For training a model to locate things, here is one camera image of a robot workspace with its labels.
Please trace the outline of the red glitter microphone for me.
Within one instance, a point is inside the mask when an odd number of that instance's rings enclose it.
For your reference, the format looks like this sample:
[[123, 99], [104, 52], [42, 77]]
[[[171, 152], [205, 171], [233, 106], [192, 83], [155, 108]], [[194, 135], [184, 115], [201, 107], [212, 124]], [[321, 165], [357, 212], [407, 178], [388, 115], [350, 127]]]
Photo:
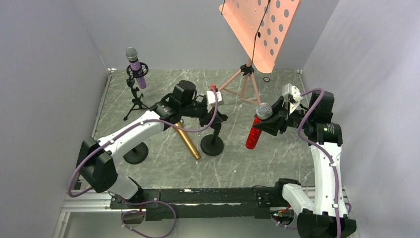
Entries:
[[[261, 103], [256, 107], [256, 114], [253, 121], [253, 125], [259, 122], [262, 122], [263, 120], [266, 120], [270, 118], [273, 114], [272, 106], [268, 103]], [[248, 135], [247, 141], [245, 143], [245, 146], [249, 150], [253, 150], [257, 142], [260, 138], [262, 131], [260, 129], [251, 127], [250, 133]]]

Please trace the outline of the black round-base mic stand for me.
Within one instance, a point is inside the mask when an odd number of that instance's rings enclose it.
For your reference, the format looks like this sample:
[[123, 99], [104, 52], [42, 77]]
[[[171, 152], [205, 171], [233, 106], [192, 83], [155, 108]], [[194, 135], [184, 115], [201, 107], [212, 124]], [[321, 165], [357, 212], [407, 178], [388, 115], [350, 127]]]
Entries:
[[218, 156], [223, 152], [224, 142], [219, 137], [219, 133], [222, 123], [227, 121], [227, 119], [227, 115], [217, 112], [217, 116], [210, 126], [213, 129], [213, 134], [208, 134], [201, 139], [200, 147], [206, 155]]

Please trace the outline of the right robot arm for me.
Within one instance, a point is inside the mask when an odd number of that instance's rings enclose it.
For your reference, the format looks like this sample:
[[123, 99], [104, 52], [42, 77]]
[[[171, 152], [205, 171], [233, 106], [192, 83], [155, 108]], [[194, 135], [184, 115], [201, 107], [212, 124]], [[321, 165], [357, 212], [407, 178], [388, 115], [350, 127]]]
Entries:
[[308, 143], [315, 173], [315, 198], [311, 200], [300, 183], [281, 178], [277, 182], [280, 198], [297, 215], [297, 231], [302, 238], [347, 238], [357, 229], [349, 218], [340, 174], [343, 145], [342, 129], [333, 123], [334, 95], [315, 91], [308, 107], [301, 96], [281, 96], [273, 105], [259, 104], [246, 146], [253, 149], [262, 132], [278, 135], [292, 127]]

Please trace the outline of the black tripod shock-mount stand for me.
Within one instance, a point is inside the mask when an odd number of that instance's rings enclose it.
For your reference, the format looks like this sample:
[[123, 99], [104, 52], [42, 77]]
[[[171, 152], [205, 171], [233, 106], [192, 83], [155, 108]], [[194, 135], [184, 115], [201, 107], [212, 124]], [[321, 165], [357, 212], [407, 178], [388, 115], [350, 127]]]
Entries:
[[126, 72], [128, 75], [128, 78], [126, 79], [126, 84], [130, 88], [131, 94], [134, 98], [131, 101], [133, 103], [133, 106], [130, 108], [127, 115], [123, 118], [124, 121], [128, 120], [128, 116], [131, 114], [132, 111], [149, 109], [149, 107], [142, 101], [142, 97], [144, 96], [143, 93], [138, 95], [138, 92], [140, 91], [139, 87], [134, 87], [134, 84], [135, 82], [137, 82], [137, 79], [140, 78], [140, 76], [147, 75], [147, 73], [149, 72], [149, 68], [145, 63], [139, 62], [139, 64], [140, 69], [136, 72], [133, 72], [130, 65], [126, 68]]

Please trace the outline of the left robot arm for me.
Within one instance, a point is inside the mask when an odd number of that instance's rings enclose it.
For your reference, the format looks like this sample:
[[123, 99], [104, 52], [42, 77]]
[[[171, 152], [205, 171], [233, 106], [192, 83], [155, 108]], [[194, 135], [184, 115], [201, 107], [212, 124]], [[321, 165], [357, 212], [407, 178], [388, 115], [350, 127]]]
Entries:
[[178, 128], [177, 123], [182, 117], [198, 118], [201, 131], [210, 127], [214, 129], [214, 136], [217, 136], [222, 122], [227, 120], [227, 116], [218, 111], [218, 106], [222, 105], [222, 95], [212, 85], [207, 94], [201, 96], [201, 101], [198, 98], [195, 84], [181, 80], [172, 93], [165, 95], [124, 128], [98, 140], [92, 137], [85, 139], [69, 181], [68, 194], [75, 196], [71, 190], [74, 177], [80, 174], [98, 193], [108, 191], [126, 200], [140, 197], [143, 194], [141, 186], [132, 178], [119, 175], [115, 161], [124, 159], [131, 164], [142, 162], [148, 155], [145, 140], [170, 127]]

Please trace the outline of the purple glitter microphone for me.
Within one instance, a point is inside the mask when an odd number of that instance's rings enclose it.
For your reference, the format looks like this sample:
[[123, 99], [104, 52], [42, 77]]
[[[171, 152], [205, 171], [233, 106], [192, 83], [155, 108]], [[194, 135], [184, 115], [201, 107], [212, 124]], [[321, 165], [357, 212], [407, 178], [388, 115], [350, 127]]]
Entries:
[[149, 72], [148, 66], [145, 63], [139, 61], [138, 52], [133, 47], [128, 47], [125, 50], [125, 56], [129, 60], [133, 78], [138, 83], [140, 89], [146, 89], [147, 83], [145, 76]]

